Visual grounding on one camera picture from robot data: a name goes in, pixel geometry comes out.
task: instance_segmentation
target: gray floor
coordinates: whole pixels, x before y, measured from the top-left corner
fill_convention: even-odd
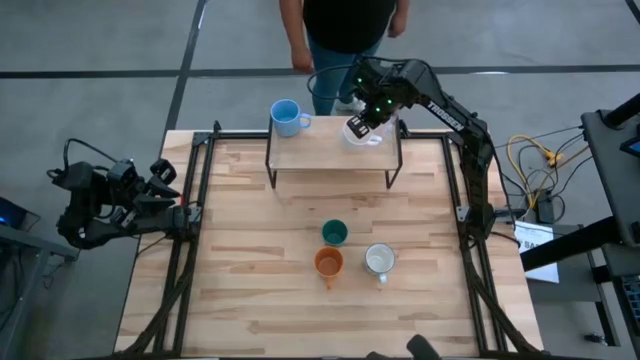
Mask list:
[[[0,71],[177,69],[196,2],[0,0]],[[623,0],[414,0],[407,33],[385,40],[380,54],[416,56],[437,66],[640,64],[639,36],[640,25]],[[192,68],[289,66],[276,0],[210,1]],[[497,145],[513,134],[578,125],[581,113],[614,107],[640,84],[638,73],[440,79],[447,92],[488,121]],[[279,98],[294,98],[312,111],[305,83],[305,77],[295,76],[189,79],[177,128],[208,129],[213,120],[227,129],[264,128],[269,105]],[[0,80],[0,196],[43,215],[33,231],[64,242],[55,222],[68,195],[44,172],[61,166],[65,139],[79,137],[116,157],[133,157],[146,171],[158,154],[175,84],[172,78]],[[403,117],[412,128],[442,127],[424,110]],[[542,141],[555,148],[576,133]],[[499,156],[505,172],[515,177],[504,149]],[[101,160],[82,148],[73,148],[71,158]],[[539,167],[539,155],[525,153],[524,164]],[[572,169],[564,168],[561,179]],[[563,195],[562,223],[588,224],[610,214],[592,163],[579,170]],[[24,358],[110,353],[134,247],[133,240],[120,239],[84,251],[76,264],[58,272],[50,290],[39,291]],[[620,349],[580,339],[584,332],[599,331],[588,304],[535,308],[547,350],[633,358],[628,339]]]

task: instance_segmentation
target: white mug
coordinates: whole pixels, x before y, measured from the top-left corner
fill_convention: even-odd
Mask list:
[[[364,266],[368,272],[378,276],[381,284],[388,282],[387,273],[393,269],[395,263],[396,255],[387,244],[371,245],[364,254]]]

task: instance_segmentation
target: cup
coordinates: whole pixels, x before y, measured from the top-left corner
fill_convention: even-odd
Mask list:
[[[280,136],[290,137],[298,134],[300,128],[311,126],[311,115],[300,112],[300,106],[293,100],[282,99],[271,105],[271,119]]]
[[[322,238],[329,246],[342,246],[348,234],[347,225],[340,220],[329,220],[322,226]]]
[[[387,244],[371,245],[364,255],[367,271],[378,276],[381,284],[387,283],[387,273],[393,269],[395,263],[396,256]]]
[[[318,250],[314,263],[316,271],[327,283],[327,290],[331,290],[333,280],[338,277],[344,265],[342,254],[337,248],[326,246]]]
[[[359,150],[364,149],[367,146],[378,146],[382,143],[382,137],[375,135],[372,132],[369,132],[369,134],[365,135],[362,139],[358,139],[349,126],[347,126],[348,121],[349,120],[345,121],[344,126],[342,126],[343,142],[348,149]]]

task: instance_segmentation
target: yellow cable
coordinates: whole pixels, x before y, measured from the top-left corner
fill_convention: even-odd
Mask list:
[[[556,167],[556,171],[558,171],[558,169],[560,169],[561,167],[567,165],[571,160],[577,158],[583,152],[587,151],[587,149],[589,149],[589,145],[585,146],[582,150],[580,150],[577,153],[575,153],[573,156],[568,158],[566,161],[562,162],[561,164],[558,164],[558,166]],[[533,198],[533,201],[529,202],[529,209],[533,209],[533,207],[535,206],[536,202],[538,201],[538,197],[540,196],[540,193],[542,192],[542,189],[544,187],[544,183],[547,181],[547,179],[549,177],[551,177],[551,174],[553,174],[553,171],[550,172],[550,173],[547,173],[547,176],[545,176],[544,179],[542,179],[542,183],[540,184],[540,187],[538,188],[536,196]]]
[[[526,195],[527,195],[527,200],[528,200],[529,204],[531,204],[532,201],[533,201],[533,197],[532,197],[533,194],[531,193],[531,189],[529,188],[529,186],[527,184],[527,178],[520,171],[520,168],[516,165],[515,161],[513,161],[513,156],[511,155],[511,144],[516,139],[524,139],[524,140],[529,141],[533,145],[536,145],[545,154],[549,152],[549,149],[547,149],[546,147],[542,146],[539,142],[537,142],[536,140],[532,139],[531,137],[529,137],[527,135],[514,135],[514,136],[510,137],[509,141],[507,142],[507,157],[509,158],[509,162],[511,163],[511,166],[513,166],[513,169],[516,171],[516,173],[518,173],[518,176],[520,177],[520,180],[522,180],[522,184],[524,185],[524,189],[525,189],[525,192],[526,192]]]

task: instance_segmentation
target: person's hand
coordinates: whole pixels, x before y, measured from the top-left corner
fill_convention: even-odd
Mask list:
[[[395,13],[389,22],[389,37],[395,38],[407,29],[407,14]]]
[[[291,64],[293,68],[307,74],[313,73],[313,59],[311,51],[305,47],[291,49]]]

